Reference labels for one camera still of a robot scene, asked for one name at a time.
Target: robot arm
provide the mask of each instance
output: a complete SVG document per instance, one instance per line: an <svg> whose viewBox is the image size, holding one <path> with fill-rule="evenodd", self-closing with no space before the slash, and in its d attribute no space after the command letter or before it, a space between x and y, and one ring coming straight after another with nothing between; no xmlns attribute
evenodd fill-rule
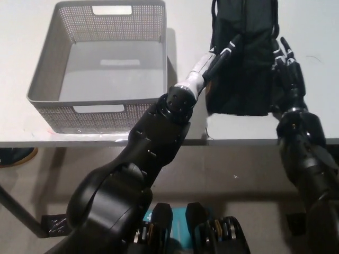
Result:
<svg viewBox="0 0 339 254"><path fill-rule="evenodd" d="M308 111L300 65L287 41L286 55L276 44L276 77L284 89L277 104L282 118L276 129L280 155L289 180L306 209L309 246L314 254L339 252L338 165L326 150L319 118Z"/></svg>
<svg viewBox="0 0 339 254"><path fill-rule="evenodd" d="M150 188L182 145L206 82L229 59L239 39L218 56L213 50L204 55L184 82L144 113L120 155L86 176L67 208L73 232L47 253L151 253L130 248L152 201Z"/></svg>

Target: teal object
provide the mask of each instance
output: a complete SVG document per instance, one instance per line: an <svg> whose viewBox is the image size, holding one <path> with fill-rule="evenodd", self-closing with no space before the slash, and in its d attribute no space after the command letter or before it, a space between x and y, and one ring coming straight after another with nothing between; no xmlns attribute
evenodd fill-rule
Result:
<svg viewBox="0 0 339 254"><path fill-rule="evenodd" d="M192 249L192 241L186 222L186 207L172 208L173 221L171 230L171 248L178 249ZM150 221L152 210L148 210L144 221Z"/></svg>

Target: gray floor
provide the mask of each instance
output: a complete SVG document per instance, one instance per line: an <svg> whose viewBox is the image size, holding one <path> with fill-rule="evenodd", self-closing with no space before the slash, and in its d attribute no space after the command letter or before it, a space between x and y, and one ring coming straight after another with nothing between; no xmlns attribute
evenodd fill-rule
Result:
<svg viewBox="0 0 339 254"><path fill-rule="evenodd" d="M34 216L64 213L72 192L122 148L49 148L23 166L1 169L0 183ZM308 253L291 237L285 214L302 206L277 147L183 147L156 180L154 201L185 206L201 201L242 224L253 254ZM37 239L0 206L0 253L44 253L60 238Z"/></svg>

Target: black backpack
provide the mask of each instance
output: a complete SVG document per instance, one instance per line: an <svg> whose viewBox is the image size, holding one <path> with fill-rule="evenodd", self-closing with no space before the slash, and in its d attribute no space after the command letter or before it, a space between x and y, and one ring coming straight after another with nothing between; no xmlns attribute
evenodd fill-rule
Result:
<svg viewBox="0 0 339 254"><path fill-rule="evenodd" d="M237 34L240 45L206 89L210 114L267 115L271 108L273 40L278 0L213 0L211 48L220 53Z"/></svg>

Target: table leg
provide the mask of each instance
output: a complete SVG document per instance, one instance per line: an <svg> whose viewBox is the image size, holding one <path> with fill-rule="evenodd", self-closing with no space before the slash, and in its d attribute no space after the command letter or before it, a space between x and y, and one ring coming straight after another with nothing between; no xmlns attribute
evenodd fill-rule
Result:
<svg viewBox="0 0 339 254"><path fill-rule="evenodd" d="M42 228L41 224L1 186L0 186L0 204L7 208L19 221L21 221L37 237L39 238L48 237L48 233Z"/></svg>

